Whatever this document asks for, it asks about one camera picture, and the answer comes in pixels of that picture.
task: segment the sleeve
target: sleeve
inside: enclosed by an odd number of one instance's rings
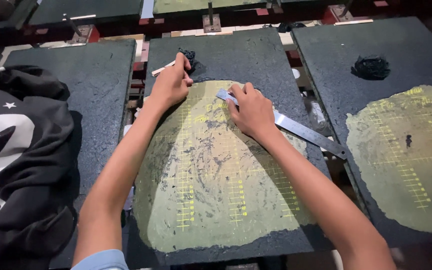
[[[121,250],[109,249],[94,253],[71,270],[129,270]]]

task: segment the hand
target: hand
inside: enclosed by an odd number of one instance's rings
[[[190,70],[191,65],[184,54],[178,52],[174,65],[166,67],[156,78],[148,98],[152,106],[157,106],[164,113],[188,95],[188,87],[193,84],[193,80],[184,69]]]
[[[251,83],[246,83],[243,89],[233,84],[228,92],[233,93],[239,104],[239,111],[231,99],[226,99],[231,120],[244,134],[251,136],[259,143],[266,136],[275,131],[279,133],[275,125],[273,103],[253,88]]]

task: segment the metal rod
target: metal rod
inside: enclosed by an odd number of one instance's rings
[[[78,34],[78,36],[82,37],[83,35],[79,31],[78,27],[76,26],[75,22],[68,16],[68,14],[64,13],[63,17],[66,19],[67,22],[69,22],[69,25],[71,28]]]
[[[349,0],[348,3],[345,5],[343,13],[341,13],[341,15],[339,15],[339,18],[342,18],[346,15],[346,13],[348,13],[348,11],[351,8],[351,4],[353,3],[354,0]]]
[[[213,25],[213,1],[208,0],[209,24]]]

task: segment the steel ruler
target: steel ruler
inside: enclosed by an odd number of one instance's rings
[[[226,100],[231,99],[238,105],[238,101],[236,98],[232,95],[230,95],[225,89],[221,88],[219,89],[218,93],[216,94],[216,97]],[[314,130],[303,126],[302,124],[291,120],[287,116],[280,114],[277,111],[274,111],[274,123],[285,130],[307,140],[310,143],[313,143],[325,150],[327,150],[330,153],[333,153],[335,156],[346,159],[346,148],[342,145],[326,138],[325,136],[321,135],[318,132],[315,132]]]

